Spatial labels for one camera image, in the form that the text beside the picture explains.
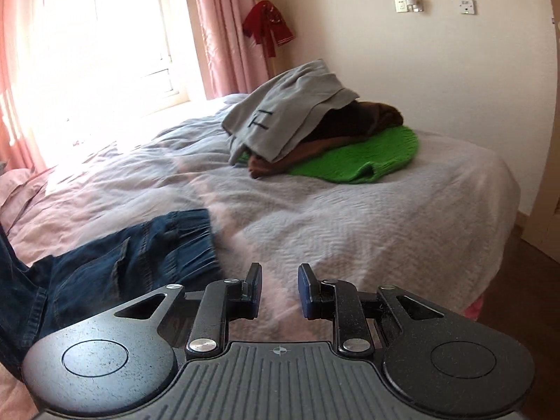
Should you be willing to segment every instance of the silver screw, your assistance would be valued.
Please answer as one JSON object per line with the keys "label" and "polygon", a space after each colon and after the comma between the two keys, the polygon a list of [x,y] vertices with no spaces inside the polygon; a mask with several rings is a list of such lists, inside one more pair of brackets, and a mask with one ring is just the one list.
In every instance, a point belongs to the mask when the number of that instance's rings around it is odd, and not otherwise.
{"label": "silver screw", "polygon": [[210,338],[193,339],[189,343],[189,349],[193,352],[210,352],[218,347],[216,341]]}
{"label": "silver screw", "polygon": [[351,338],[344,341],[342,347],[350,352],[365,352],[371,345],[365,339]]}

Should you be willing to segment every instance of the brown garment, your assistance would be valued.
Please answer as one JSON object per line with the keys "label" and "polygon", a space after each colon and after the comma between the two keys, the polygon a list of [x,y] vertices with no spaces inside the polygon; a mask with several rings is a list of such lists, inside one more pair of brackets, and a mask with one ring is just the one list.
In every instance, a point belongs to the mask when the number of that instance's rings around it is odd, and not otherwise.
{"label": "brown garment", "polygon": [[327,150],[364,141],[388,127],[402,124],[403,116],[392,106],[353,101],[343,108],[329,110],[317,127],[280,161],[270,163],[252,154],[248,170],[255,179],[281,174]]}

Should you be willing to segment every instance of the electrical outlet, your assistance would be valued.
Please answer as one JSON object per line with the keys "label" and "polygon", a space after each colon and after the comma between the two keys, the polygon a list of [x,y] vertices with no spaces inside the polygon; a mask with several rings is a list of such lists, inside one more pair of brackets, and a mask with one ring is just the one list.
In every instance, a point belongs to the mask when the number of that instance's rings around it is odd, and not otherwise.
{"label": "electrical outlet", "polygon": [[459,2],[461,14],[476,14],[474,10],[474,0],[461,0]]}
{"label": "electrical outlet", "polygon": [[395,7],[398,13],[407,13],[407,0],[395,0]]}

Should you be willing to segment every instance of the gray sweater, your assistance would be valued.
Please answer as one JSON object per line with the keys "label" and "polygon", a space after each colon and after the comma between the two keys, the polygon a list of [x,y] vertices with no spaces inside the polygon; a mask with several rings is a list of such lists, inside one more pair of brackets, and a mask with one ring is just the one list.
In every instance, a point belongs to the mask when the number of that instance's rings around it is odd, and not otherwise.
{"label": "gray sweater", "polygon": [[344,88],[323,60],[277,75],[234,106],[223,120],[230,134],[230,164],[245,149],[269,162],[281,160],[331,109],[359,96]]}

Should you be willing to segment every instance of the triangular cutout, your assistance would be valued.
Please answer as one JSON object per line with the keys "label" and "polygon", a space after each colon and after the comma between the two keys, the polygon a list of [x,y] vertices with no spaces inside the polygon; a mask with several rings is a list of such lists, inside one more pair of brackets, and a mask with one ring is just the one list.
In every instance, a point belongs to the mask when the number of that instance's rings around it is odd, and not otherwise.
{"label": "triangular cutout", "polygon": [[129,319],[149,319],[152,317],[154,311],[158,309],[158,306],[161,304],[163,299],[165,298],[165,294],[159,293],[149,299],[142,300],[141,302],[135,303],[128,308],[124,308],[124,310],[120,310],[115,313],[117,317],[126,317]]}
{"label": "triangular cutout", "polygon": [[405,295],[397,296],[397,300],[411,319],[426,320],[443,317],[442,313],[438,313],[436,310],[432,310],[432,308],[428,308],[427,306],[418,303],[416,300],[412,300],[410,297]]}

